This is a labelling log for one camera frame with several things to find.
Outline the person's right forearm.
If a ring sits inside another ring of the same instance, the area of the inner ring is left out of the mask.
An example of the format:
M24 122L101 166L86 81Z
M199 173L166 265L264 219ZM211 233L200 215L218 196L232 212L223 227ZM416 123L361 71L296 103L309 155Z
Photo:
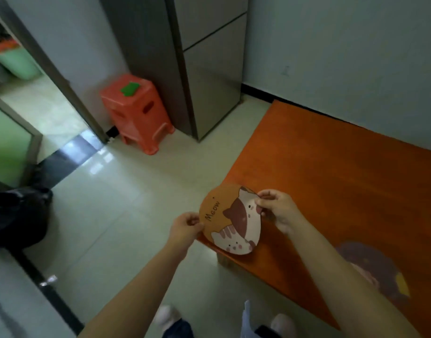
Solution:
M349 338L421 338L406 317L304 217L289 238L341 331Z

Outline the black bag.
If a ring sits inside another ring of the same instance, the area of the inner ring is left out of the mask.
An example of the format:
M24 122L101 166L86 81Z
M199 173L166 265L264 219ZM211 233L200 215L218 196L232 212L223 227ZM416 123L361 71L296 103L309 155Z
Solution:
M21 250L39 243L48 230L52 200L46 187L0 191L0 248Z

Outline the grey refrigerator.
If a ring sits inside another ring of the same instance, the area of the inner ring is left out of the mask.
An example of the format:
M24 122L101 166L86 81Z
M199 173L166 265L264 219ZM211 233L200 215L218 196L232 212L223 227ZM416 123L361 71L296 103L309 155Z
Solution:
M241 101L248 0L99 0L131 74L202 141Z

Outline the green plastic bin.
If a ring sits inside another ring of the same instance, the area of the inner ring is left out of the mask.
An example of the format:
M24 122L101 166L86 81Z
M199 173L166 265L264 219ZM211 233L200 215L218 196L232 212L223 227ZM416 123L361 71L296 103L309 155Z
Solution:
M0 64L15 77L25 81L43 74L32 56L22 47L1 51Z

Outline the white door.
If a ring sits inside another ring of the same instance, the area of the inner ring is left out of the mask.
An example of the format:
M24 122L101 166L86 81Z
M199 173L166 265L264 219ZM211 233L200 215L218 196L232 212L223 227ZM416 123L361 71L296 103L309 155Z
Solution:
M10 253L0 249L0 338L76 338Z

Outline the person's right shoe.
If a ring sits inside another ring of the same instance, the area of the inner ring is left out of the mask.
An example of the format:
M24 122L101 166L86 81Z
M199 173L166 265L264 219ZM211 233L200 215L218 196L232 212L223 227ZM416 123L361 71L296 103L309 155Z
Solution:
M269 328L280 338L297 338L294 321L285 314L277 314L271 321Z

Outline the person's right hand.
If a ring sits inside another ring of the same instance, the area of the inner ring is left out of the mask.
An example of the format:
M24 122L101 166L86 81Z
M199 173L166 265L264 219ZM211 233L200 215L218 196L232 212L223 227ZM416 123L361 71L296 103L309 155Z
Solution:
M266 189L260 191L258 197L258 200L276 200L275 211L262 211L259 207L260 214L274 220L275 226L289 238L291 238L295 228L306 221L290 195L278 190Z

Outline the person's left shoe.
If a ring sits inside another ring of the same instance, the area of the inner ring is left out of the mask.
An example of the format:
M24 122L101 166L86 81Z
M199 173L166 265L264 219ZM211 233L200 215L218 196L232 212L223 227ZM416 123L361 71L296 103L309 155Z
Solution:
M175 323L182 319L180 312L172 305L161 305L152 323L162 332L165 333Z

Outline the person's left hand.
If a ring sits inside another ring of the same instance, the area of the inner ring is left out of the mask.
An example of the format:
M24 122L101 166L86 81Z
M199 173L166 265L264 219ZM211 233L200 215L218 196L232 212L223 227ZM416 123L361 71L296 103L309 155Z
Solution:
M188 249L199 236L200 234L197 237L188 236L184 232L184 221L181 214L172 223L166 247L171 250L179 260L183 260L187 255Z

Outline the person's left forearm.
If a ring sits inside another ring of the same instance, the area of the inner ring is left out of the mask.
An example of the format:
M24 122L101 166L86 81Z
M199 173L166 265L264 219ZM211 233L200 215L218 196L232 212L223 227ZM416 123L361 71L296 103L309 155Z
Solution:
M144 338L188 249L167 242L77 338Z

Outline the round cat print mat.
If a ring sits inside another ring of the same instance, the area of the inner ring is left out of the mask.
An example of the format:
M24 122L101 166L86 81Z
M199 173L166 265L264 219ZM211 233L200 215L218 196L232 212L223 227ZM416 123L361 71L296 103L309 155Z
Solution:
M262 208L256 199L256 192L239 184L222 183L212 189L199 209L204 237L230 254L250 254L262 228Z

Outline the grey door frame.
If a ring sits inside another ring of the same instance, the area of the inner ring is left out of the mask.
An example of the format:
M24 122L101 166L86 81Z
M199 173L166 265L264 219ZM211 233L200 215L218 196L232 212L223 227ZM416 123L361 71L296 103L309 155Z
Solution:
M94 135L102 143L109 141L109 136L98 124L97 120L90 113L79 96L70 86L70 82L64 78L55 64L51 61L43 48L38 44L24 23L17 16L15 11L10 7L6 0L0 0L0 22L2 22L12 33L19 43L32 55L38 65L49 76L59 90L66 96L67 100L72 104L77 113L86 122Z

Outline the round dark print mat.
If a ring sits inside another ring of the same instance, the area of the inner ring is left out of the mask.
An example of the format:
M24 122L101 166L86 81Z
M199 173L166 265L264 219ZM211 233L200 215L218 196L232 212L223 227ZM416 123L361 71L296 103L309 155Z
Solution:
M397 306L410 300L410 290L403 273L393 260L380 250L361 242L347 241L337 252L376 290Z

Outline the green cloth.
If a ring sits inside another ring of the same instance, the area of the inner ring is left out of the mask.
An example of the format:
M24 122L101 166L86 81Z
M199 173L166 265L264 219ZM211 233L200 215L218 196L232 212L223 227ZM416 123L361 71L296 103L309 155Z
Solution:
M124 97L132 97L136 94L138 89L140 88L140 84L136 82L129 82L124 87L121 88L121 93Z

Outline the glass sliding door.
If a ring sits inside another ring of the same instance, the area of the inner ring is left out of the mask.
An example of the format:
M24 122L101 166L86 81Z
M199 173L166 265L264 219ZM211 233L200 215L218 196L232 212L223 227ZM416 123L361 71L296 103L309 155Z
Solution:
M26 186L38 163L43 135L0 98L0 189Z

